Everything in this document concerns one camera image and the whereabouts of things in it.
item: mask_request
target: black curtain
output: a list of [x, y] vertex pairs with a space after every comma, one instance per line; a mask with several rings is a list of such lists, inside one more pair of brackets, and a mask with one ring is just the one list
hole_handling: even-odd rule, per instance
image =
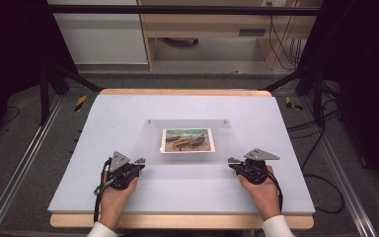
[[[77, 73], [53, 15], [28, 11], [30, 3], [47, 4], [45, 0], [0, 0], [0, 119], [11, 95], [39, 83], [47, 61]], [[49, 82], [67, 88], [63, 76], [56, 72], [51, 73]]]
[[[338, 6], [350, 1], [325, 1]], [[301, 58], [307, 64], [334, 24], [318, 18]], [[340, 107], [363, 160], [379, 171], [379, 0], [356, 0], [320, 63], [325, 80], [341, 87]]]

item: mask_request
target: human hand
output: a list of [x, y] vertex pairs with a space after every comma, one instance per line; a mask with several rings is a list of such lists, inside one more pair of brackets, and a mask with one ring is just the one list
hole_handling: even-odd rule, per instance
[[119, 218], [124, 210], [128, 197], [137, 187], [138, 178], [134, 178], [128, 188], [122, 191], [108, 187], [104, 190], [101, 198], [101, 217], [100, 223], [107, 226], [110, 230], [116, 231]]
[[[266, 166], [269, 172], [273, 173], [271, 166]], [[254, 199], [257, 209], [264, 220], [281, 215], [279, 209], [278, 189], [270, 178], [260, 185], [251, 184], [245, 177], [238, 175], [243, 188], [245, 188]]]

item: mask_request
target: photograph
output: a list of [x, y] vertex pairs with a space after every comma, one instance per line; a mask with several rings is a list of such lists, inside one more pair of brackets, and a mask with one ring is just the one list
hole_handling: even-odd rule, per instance
[[162, 153], [214, 152], [211, 128], [163, 129]]

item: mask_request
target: metal bracket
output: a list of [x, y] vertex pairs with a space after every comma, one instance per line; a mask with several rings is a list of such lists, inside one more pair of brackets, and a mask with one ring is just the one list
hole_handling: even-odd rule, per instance
[[227, 163], [238, 165], [238, 164], [242, 164], [242, 161], [240, 161], [234, 157], [230, 157], [229, 159], [227, 159]]
[[119, 153], [118, 151], [114, 152], [113, 160], [110, 166], [110, 172], [114, 172], [121, 168], [123, 165], [127, 164], [130, 161], [130, 159], [123, 154]]
[[134, 165], [142, 165], [142, 166], [144, 166], [144, 165], [146, 165], [146, 159], [139, 158], [136, 161], [134, 161]]
[[246, 153], [244, 157], [250, 160], [279, 160], [278, 156], [262, 151], [258, 148]]

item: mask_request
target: white sleeve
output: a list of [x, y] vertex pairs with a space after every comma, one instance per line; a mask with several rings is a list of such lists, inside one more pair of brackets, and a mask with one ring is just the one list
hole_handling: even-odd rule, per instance
[[89, 232], [88, 237], [117, 237], [117, 235], [102, 223], [95, 222], [94, 228]]
[[294, 237], [283, 215], [274, 216], [263, 224], [266, 237]]

